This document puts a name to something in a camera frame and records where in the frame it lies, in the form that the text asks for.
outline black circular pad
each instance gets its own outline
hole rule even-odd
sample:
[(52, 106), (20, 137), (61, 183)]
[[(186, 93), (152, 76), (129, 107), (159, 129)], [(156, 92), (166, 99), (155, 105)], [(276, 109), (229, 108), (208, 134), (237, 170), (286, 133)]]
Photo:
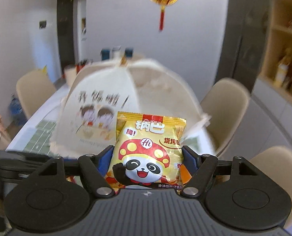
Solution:
[(284, 225), (291, 200), (267, 176), (238, 176), (209, 190), (205, 206), (216, 220), (229, 227), (262, 231)]
[(260, 209), (269, 202), (265, 192), (252, 188), (237, 190), (232, 199), (235, 204), (245, 209)]
[(6, 196), (5, 213), (14, 227), (46, 233), (74, 224), (89, 205), (89, 194), (79, 185), (38, 176), (33, 181), (25, 179)]
[(55, 189), (39, 189), (27, 196), (30, 207), (39, 210), (47, 210), (57, 207), (62, 203), (64, 195)]

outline green grid placemat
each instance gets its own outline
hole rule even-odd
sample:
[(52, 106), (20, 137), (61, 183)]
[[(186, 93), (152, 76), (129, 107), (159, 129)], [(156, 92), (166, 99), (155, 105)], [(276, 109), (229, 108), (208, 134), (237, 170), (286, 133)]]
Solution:
[(55, 122), (42, 120), (36, 126), (36, 132), (24, 148), (24, 152), (54, 156), (49, 150), (49, 139), (56, 126)]

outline red mushroom hat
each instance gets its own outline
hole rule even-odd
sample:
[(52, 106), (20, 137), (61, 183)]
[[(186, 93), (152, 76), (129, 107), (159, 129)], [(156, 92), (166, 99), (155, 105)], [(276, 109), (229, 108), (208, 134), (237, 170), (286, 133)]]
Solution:
[(170, 157), (167, 151), (154, 142), (152, 142), (152, 146), (149, 148), (143, 147), (142, 141), (144, 141), (144, 139), (126, 140), (120, 147), (119, 159), (122, 160), (129, 154), (145, 154), (161, 162), (165, 168), (169, 167)]

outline wooden shelf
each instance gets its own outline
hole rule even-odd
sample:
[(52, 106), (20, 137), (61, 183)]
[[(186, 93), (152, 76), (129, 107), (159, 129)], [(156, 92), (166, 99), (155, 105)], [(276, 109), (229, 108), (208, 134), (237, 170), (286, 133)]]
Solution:
[(266, 76), (259, 75), (259, 78), (266, 82), (273, 90), (281, 95), (292, 106), (292, 95), (288, 91), (274, 86), (274, 81)]
[(280, 31), (280, 32), (292, 35), (292, 30), (287, 28), (287, 27), (284, 27), (284, 26), (274, 25), (274, 26), (272, 26), (272, 29), (275, 31)]

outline cartoon children print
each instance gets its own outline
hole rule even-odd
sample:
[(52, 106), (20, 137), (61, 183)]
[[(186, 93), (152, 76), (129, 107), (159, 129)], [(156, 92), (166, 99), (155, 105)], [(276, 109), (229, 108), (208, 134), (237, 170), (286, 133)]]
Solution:
[(80, 107), (80, 114), (83, 119), (83, 125), (93, 126), (95, 122), (95, 107), (94, 105), (89, 105), (85, 107)]
[(114, 113), (109, 107), (93, 104), (81, 106), (78, 115), (82, 119), (82, 124), (76, 134), (80, 138), (110, 140), (113, 137), (111, 129)]
[(110, 127), (113, 122), (114, 114), (113, 112), (106, 107), (102, 107), (98, 112), (98, 117), (96, 119), (96, 124), (98, 128), (108, 129), (110, 130)]

